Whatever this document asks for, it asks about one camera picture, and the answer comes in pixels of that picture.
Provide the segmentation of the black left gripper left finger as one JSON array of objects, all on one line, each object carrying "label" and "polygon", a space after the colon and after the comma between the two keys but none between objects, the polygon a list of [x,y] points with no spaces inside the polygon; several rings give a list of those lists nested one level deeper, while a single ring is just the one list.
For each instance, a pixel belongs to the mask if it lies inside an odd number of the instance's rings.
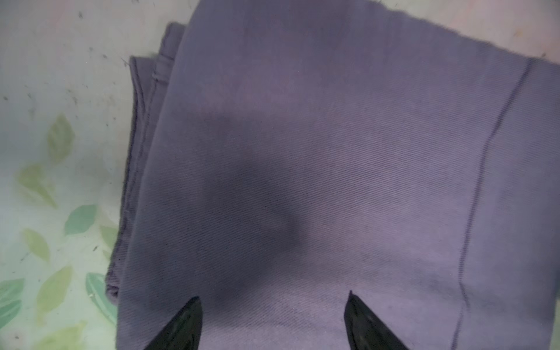
[{"label": "black left gripper left finger", "polygon": [[145,350],[198,350],[203,327],[201,299],[193,297],[176,313]]}]

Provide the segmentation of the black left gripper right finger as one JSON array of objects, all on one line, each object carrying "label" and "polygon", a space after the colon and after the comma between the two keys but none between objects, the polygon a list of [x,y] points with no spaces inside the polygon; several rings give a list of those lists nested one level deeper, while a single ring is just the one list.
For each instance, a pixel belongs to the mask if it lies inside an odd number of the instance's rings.
[{"label": "black left gripper right finger", "polygon": [[409,350],[352,291],[344,309],[344,324],[351,350]]}]

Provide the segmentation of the purple trousers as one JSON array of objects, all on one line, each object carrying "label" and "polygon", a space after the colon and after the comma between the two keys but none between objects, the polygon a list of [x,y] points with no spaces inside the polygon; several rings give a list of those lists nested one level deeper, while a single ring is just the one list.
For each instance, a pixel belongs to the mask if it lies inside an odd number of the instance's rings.
[{"label": "purple trousers", "polygon": [[559,66],[371,1],[201,1],[130,61],[106,294],[144,349],[350,349],[356,294],[409,349],[547,349]]}]

